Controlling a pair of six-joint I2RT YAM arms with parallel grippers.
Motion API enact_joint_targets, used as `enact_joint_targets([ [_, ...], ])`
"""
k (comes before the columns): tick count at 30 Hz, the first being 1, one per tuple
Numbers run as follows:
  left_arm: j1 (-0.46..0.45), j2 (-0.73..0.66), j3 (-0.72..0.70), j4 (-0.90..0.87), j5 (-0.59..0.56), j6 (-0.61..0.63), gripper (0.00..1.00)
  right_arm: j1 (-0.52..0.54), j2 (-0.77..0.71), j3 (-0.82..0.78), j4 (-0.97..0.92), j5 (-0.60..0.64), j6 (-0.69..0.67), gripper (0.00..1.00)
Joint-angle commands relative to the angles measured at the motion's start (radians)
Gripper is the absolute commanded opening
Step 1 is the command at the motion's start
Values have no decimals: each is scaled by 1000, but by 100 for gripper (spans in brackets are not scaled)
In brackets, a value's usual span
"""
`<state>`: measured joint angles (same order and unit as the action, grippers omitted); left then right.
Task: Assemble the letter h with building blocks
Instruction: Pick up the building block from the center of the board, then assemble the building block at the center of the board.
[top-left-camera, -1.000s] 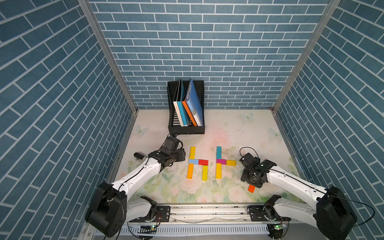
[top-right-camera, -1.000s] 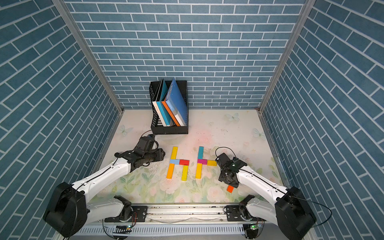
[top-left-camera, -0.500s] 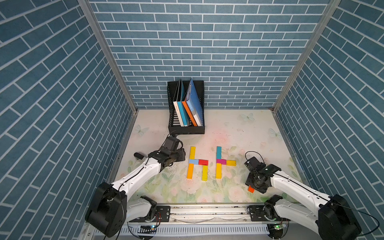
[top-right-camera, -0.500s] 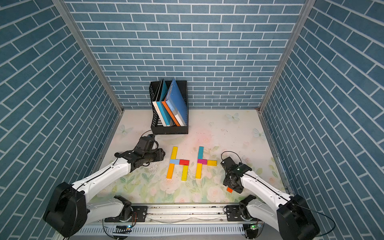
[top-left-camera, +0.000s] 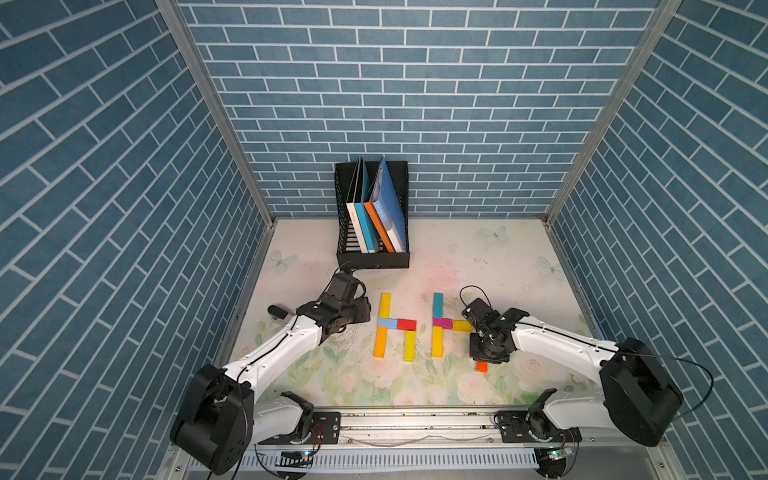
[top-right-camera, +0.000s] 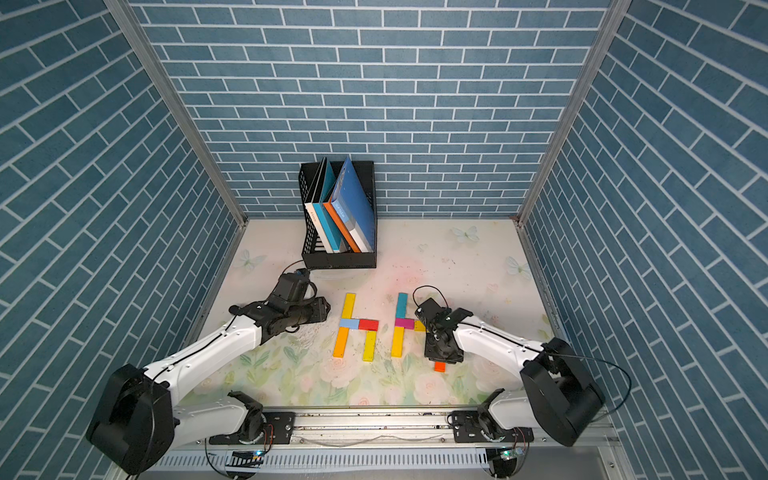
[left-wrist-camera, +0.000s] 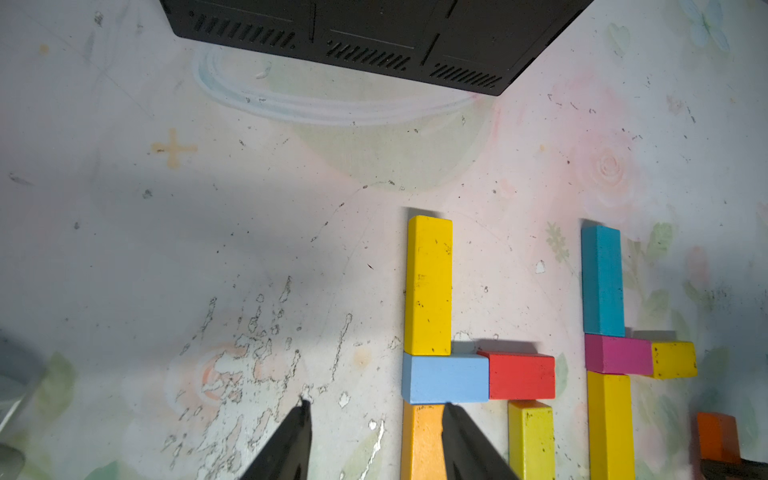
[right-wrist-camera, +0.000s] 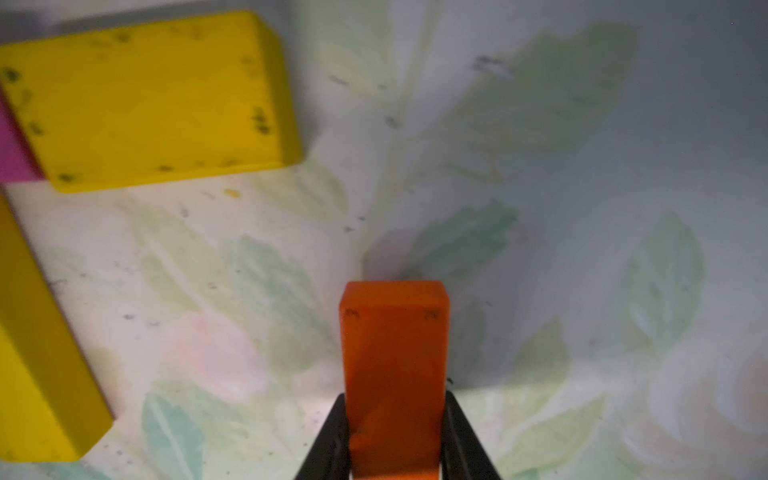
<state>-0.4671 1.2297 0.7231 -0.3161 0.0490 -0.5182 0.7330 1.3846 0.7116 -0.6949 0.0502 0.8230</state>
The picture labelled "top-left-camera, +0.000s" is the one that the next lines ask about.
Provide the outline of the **amber orange long block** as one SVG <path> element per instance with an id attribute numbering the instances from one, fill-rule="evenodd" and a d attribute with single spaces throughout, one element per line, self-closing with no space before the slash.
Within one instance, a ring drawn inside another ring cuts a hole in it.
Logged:
<path id="1" fill-rule="evenodd" d="M 373 348 L 374 358 L 383 358 L 386 352 L 388 328 L 378 327 Z"/>

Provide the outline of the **magenta block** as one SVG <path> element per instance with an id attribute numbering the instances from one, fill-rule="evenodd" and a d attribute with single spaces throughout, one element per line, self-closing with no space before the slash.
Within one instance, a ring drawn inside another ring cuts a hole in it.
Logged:
<path id="1" fill-rule="evenodd" d="M 434 318 L 433 319 L 433 326 L 439 327 L 446 330 L 452 330 L 453 329 L 453 320 L 448 318 Z"/>

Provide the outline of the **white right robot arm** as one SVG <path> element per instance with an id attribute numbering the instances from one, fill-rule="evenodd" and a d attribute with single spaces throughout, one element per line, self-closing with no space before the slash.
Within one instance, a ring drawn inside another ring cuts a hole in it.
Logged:
<path id="1" fill-rule="evenodd" d="M 503 313 L 477 298 L 462 312 L 473 328 L 472 359 L 502 364 L 518 353 L 539 355 L 593 381 L 594 392 L 544 390 L 516 419 L 540 443 L 577 443 L 583 428 L 616 430 L 655 447 L 678 414 L 683 394 L 658 357 L 641 341 L 586 337 L 510 308 Z"/>

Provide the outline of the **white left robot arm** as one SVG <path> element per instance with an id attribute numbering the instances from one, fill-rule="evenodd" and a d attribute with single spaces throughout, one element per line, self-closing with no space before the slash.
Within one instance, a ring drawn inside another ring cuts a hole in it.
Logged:
<path id="1" fill-rule="evenodd" d="M 254 443 L 306 440 L 314 414 L 310 401 L 293 392 L 269 402 L 260 397 L 302 356 L 348 325 L 370 319 L 365 284 L 350 271 L 336 271 L 318 299 L 299 306 L 253 352 L 223 367 L 207 364 L 193 375 L 170 430 L 171 443 L 221 475 Z"/>

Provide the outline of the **lime yellow block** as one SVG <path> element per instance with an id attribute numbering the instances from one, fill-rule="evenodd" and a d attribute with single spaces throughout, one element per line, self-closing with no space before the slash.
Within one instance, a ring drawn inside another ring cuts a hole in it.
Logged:
<path id="1" fill-rule="evenodd" d="M 416 332 L 413 330 L 407 330 L 405 332 L 404 341 L 404 354 L 403 358 L 405 362 L 413 362 L 416 354 Z"/>

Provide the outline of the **red small block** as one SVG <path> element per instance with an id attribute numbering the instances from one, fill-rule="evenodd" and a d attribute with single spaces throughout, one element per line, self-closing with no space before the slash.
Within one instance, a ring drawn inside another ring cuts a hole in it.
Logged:
<path id="1" fill-rule="evenodd" d="M 417 322 L 415 320 L 397 319 L 396 326 L 398 330 L 415 331 L 417 329 Z"/>

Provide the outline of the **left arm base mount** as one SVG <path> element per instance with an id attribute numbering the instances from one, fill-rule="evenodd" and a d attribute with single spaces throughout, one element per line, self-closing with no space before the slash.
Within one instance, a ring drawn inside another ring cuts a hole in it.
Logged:
<path id="1" fill-rule="evenodd" d="M 260 442 L 260 445 L 309 445 L 320 443 L 336 445 L 341 430 L 339 411 L 314 411 L 309 419 L 302 418 L 290 433 L 276 435 Z"/>

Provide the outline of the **yellow slanted block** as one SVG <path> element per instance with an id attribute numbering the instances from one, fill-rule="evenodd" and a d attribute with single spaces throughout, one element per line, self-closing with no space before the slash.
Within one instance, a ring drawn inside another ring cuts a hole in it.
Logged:
<path id="1" fill-rule="evenodd" d="M 439 326 L 432 327 L 431 356 L 433 358 L 442 358 L 443 351 L 443 328 Z"/>

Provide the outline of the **yellow long block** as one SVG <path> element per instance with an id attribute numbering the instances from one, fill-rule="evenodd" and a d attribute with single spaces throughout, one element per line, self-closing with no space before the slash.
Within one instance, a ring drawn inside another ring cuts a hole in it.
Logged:
<path id="1" fill-rule="evenodd" d="M 392 296 L 390 293 L 381 294 L 380 303 L 379 303 L 379 312 L 378 312 L 379 319 L 390 318 L 391 298 Z"/>

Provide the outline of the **teal block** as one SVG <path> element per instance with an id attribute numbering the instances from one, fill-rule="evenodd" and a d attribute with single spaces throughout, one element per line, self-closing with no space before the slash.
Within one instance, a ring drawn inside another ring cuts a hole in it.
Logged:
<path id="1" fill-rule="evenodd" d="M 432 303 L 432 318 L 440 319 L 443 317 L 444 297 L 442 293 L 435 292 L 433 294 Z"/>

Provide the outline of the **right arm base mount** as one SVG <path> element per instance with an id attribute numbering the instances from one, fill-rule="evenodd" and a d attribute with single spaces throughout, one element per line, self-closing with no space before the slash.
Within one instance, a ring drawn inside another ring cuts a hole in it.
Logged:
<path id="1" fill-rule="evenodd" d="M 578 428 L 559 429 L 540 415 L 528 411 L 504 410 L 492 416 L 503 443 L 574 444 L 582 441 Z"/>

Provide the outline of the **small yellow block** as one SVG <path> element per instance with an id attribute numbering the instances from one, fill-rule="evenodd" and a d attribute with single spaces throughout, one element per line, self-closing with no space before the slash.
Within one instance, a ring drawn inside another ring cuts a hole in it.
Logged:
<path id="1" fill-rule="evenodd" d="M 472 325 L 468 321 L 453 320 L 452 321 L 452 330 L 454 332 L 470 333 L 470 332 L 473 331 L 473 327 L 472 327 Z"/>

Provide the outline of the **light blue small block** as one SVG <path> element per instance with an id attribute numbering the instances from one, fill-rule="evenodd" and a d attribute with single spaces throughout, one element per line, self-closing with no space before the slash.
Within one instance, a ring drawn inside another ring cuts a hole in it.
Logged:
<path id="1" fill-rule="evenodd" d="M 380 328 L 387 328 L 392 330 L 398 329 L 398 320 L 390 318 L 380 318 L 377 322 L 377 326 Z"/>

